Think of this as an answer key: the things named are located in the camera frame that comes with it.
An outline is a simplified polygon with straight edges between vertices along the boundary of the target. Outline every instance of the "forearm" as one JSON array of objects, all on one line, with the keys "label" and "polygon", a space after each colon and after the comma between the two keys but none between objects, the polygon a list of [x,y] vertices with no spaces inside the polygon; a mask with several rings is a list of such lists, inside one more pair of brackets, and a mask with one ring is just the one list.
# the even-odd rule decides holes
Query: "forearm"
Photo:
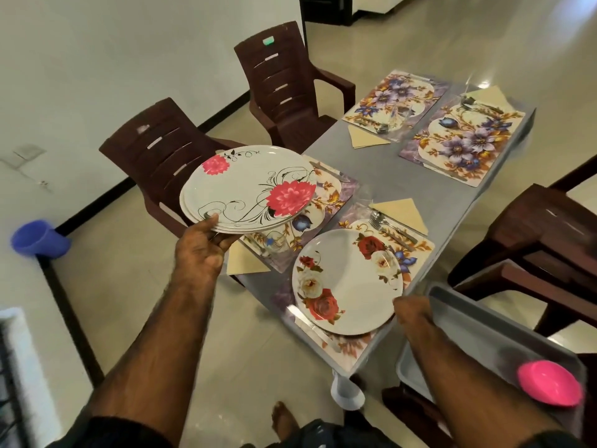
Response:
[{"label": "forearm", "polygon": [[143,330],[90,401],[93,416],[151,427],[176,446],[183,431],[215,282],[175,270]]},{"label": "forearm", "polygon": [[425,319],[406,327],[426,382],[461,448],[518,447],[561,426]]}]

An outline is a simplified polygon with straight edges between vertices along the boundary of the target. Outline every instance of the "wall outlet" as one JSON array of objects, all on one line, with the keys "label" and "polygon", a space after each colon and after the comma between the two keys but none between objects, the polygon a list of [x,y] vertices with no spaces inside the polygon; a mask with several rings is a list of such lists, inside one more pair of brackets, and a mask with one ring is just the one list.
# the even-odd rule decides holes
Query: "wall outlet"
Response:
[{"label": "wall outlet", "polygon": [[45,152],[45,149],[42,149],[35,144],[24,144],[16,148],[13,152],[16,155],[24,158],[25,161],[29,162],[35,157],[41,156],[41,154]]},{"label": "wall outlet", "polygon": [[26,159],[22,158],[21,156],[17,155],[14,152],[6,152],[0,154],[0,161],[3,161],[6,165],[10,166],[13,170],[18,170],[21,165],[27,163]]}]

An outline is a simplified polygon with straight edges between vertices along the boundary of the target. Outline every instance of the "hand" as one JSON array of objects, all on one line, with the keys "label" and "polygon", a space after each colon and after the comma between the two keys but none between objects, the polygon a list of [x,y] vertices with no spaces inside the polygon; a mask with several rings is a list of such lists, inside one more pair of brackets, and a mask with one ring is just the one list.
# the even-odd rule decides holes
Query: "hand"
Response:
[{"label": "hand", "polygon": [[218,222],[218,215],[190,226],[176,242],[174,271],[185,278],[210,278],[215,281],[224,263],[224,252],[240,236],[217,233],[211,228]]},{"label": "hand", "polygon": [[429,297],[405,296],[394,299],[394,312],[398,322],[404,326],[416,325],[421,321],[433,323]]}]

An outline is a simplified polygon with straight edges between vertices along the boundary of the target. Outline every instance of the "white rose design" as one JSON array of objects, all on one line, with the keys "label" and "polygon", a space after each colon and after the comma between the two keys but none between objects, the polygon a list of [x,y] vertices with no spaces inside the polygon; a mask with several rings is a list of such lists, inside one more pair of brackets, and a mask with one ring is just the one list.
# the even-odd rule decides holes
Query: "white rose design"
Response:
[{"label": "white rose design", "polygon": [[390,278],[398,272],[398,261],[389,251],[374,251],[371,253],[371,262],[375,265],[378,275]]},{"label": "white rose design", "polygon": [[324,291],[319,276],[314,273],[302,273],[298,279],[298,289],[306,299],[316,299]]}]

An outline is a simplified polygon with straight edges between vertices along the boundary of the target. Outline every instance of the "floral placemat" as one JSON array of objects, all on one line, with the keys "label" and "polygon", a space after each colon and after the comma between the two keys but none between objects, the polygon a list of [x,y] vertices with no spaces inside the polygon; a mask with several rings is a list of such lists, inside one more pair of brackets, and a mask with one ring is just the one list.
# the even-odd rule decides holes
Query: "floral placemat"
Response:
[{"label": "floral placemat", "polygon": [[[362,233],[363,236],[361,237],[361,235],[359,234],[358,237],[360,241],[363,242],[362,249],[367,249],[369,244],[377,245],[378,243],[377,240],[371,239],[374,230],[369,224],[370,215],[370,208],[359,203],[353,204],[348,209],[347,213],[339,221],[338,226],[335,226],[333,229],[353,229],[355,231],[358,231],[359,233]],[[395,240],[393,240],[390,236],[388,236],[385,233],[376,231],[376,237],[374,239],[383,239],[383,246],[387,248],[389,251],[391,251],[398,259],[400,273],[402,274],[404,290],[406,290],[413,278],[421,270],[422,265],[429,258],[429,255],[431,255],[431,252],[435,248],[435,245],[429,240],[427,240],[425,237],[423,237],[421,234],[418,234],[408,229],[406,226],[400,225],[400,227],[403,231],[406,231],[408,234],[413,236],[413,238],[417,239],[418,241],[414,244],[407,238],[400,235],[398,231],[384,225],[384,229],[387,229],[388,231],[392,232],[392,234],[394,234],[396,237],[413,247],[414,251],[408,251],[406,248],[404,248],[402,245],[397,243]],[[297,304],[297,302],[295,302],[290,279],[288,279],[288,281],[284,285],[282,285],[278,292],[273,296],[272,303],[276,306],[278,310],[280,310],[281,313],[285,314],[285,317],[294,320],[294,323],[297,324],[302,329],[302,331],[304,331],[311,339],[313,339],[317,344],[319,344],[324,349],[324,351],[329,356],[331,356],[333,360],[347,372],[349,372],[352,369],[352,367],[359,359],[367,345],[371,342],[373,338],[375,338],[375,336],[385,325],[384,324],[379,329],[373,330],[369,333],[364,333],[362,335],[357,336],[342,336],[326,331],[329,337],[335,340],[340,346],[341,352],[335,352],[331,347],[329,347],[325,342],[323,342],[323,340],[319,336],[317,336],[306,324],[304,324],[300,320],[296,320],[294,316],[290,315],[288,312],[285,311],[288,305]]]},{"label": "floral placemat", "polygon": [[[313,165],[317,177],[315,197],[291,222],[268,231],[245,235],[243,243],[261,260],[280,273],[294,263],[303,246],[332,219],[358,188],[358,182],[346,174],[303,155]],[[268,248],[277,245],[276,251]]]},{"label": "floral placemat", "polygon": [[400,156],[477,187],[525,113],[489,105],[463,104],[453,97],[407,142]]},{"label": "floral placemat", "polygon": [[398,142],[449,87],[446,82],[393,70],[342,119]]}]

